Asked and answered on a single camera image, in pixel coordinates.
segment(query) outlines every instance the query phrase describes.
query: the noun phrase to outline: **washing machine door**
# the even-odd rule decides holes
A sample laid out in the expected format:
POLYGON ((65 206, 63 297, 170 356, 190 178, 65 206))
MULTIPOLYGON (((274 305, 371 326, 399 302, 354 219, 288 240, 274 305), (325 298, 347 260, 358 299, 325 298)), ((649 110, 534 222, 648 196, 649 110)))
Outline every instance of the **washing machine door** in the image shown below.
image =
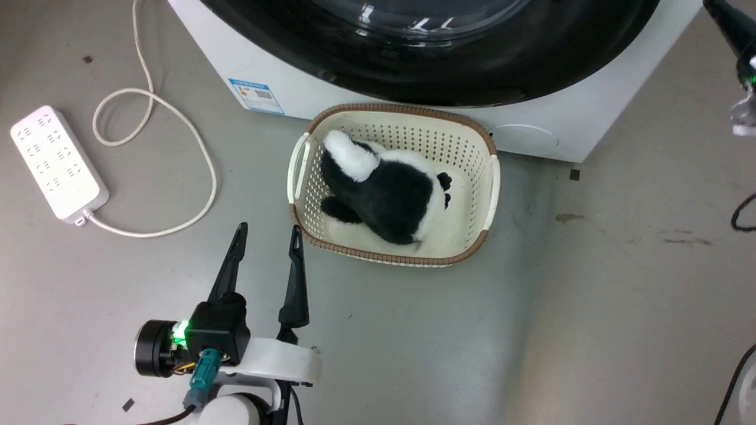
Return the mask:
POLYGON ((620 54, 658 0, 203 0, 250 41, 343 88, 440 107, 561 90, 620 54))

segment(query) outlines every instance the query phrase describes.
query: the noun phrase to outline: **white washing machine body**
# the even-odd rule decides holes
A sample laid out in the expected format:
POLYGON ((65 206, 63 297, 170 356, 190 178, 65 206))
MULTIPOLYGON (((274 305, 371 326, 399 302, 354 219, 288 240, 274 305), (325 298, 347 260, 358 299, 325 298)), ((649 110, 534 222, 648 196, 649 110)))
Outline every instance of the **white washing machine body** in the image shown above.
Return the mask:
MULTIPOLYGON (((242 107, 312 119, 337 104, 382 102, 311 76, 261 49, 200 0, 170 0, 242 107)), ((580 163, 649 78, 701 8, 661 0, 630 45, 602 69, 563 90, 495 107, 437 108, 470 116, 500 150, 580 163)))

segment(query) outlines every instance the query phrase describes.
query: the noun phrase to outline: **gray floor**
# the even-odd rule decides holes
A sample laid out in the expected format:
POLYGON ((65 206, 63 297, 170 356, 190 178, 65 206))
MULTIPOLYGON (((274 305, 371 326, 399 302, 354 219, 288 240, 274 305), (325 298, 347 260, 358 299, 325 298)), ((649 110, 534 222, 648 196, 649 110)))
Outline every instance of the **gray floor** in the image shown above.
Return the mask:
MULTIPOLYGON (((125 147, 91 134, 103 96, 144 86, 131 2, 7 3, 0 129, 53 105, 111 190, 105 219, 146 231, 192 216, 208 175, 169 112, 158 108, 125 147)), ((248 323, 261 337, 276 332, 285 167, 306 122, 240 108, 167 4, 146 3, 157 90, 205 136, 222 191, 205 219, 171 237, 65 225, 0 135, 4 423, 138 423, 179 411, 186 379, 139 377, 135 332, 148 318, 189 316, 243 220, 248 323)), ((324 375, 300 391, 305 423, 711 423, 756 342, 756 236, 728 225, 756 191, 756 140, 729 135, 740 95, 731 53, 699 15, 579 182, 567 164, 502 158, 500 210, 470 261, 414 270, 307 247, 311 325, 301 338, 321 348, 324 375), (563 224, 560 214, 584 219, 563 224)), ((130 132, 145 104, 114 102, 107 134, 130 132)))

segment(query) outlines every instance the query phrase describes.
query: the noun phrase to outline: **white plastic basket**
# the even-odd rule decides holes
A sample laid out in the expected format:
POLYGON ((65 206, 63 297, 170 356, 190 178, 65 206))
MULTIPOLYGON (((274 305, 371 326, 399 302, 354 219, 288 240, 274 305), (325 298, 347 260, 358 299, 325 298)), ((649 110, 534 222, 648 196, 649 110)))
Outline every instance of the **white plastic basket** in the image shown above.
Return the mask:
POLYGON ((496 213, 499 184, 496 147, 475 121, 420 107, 346 104, 315 117, 297 141, 287 196, 292 220, 317 247, 393 265, 444 267, 469 258, 483 245, 496 213), (420 248, 389 244, 365 225, 347 225, 323 214, 321 201, 330 191, 321 174, 322 141, 331 129, 388 149, 415 150, 452 177, 449 207, 420 248))

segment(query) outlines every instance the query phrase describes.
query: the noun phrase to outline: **brown basket rim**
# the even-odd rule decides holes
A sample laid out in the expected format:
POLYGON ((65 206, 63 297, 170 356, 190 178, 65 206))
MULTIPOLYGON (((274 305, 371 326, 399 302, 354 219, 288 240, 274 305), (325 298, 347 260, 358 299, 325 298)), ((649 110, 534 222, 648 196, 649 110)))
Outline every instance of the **brown basket rim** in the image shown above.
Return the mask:
MULTIPOLYGON (((427 116, 430 118, 444 119, 446 121, 452 121, 462 124, 463 126, 470 127, 475 130, 485 141, 488 147, 488 152, 491 155, 496 155, 496 145, 493 138, 485 131, 485 129, 478 124, 475 120, 467 118, 466 116, 457 115, 455 113, 443 112, 440 110, 433 110, 424 107, 415 107, 409 105, 397 105, 397 104, 341 104, 335 107, 331 107, 321 112, 311 122, 307 128, 307 132, 312 132, 329 116, 336 115, 341 112, 387 112, 387 113, 406 113, 410 115, 427 116)), ((476 253, 485 242, 485 238, 488 236, 488 230, 482 230, 478 235, 476 241, 464 250, 462 253, 452 257, 445 258, 429 258, 429 257, 409 257, 409 256, 394 256, 391 254, 372 253, 370 251, 356 250, 355 248, 348 248, 342 245, 332 244, 324 240, 318 239, 307 232, 302 226, 299 220, 299 215, 296 211, 296 205, 289 204, 289 213, 291 215, 292 222, 298 225, 302 229, 302 236, 310 244, 316 247, 323 248, 325 250, 333 251, 336 253, 345 254, 348 256, 355 256, 362 259, 369 259, 378 262, 396 262, 406 265, 431 265, 431 266, 444 266, 452 265, 464 261, 476 253)))

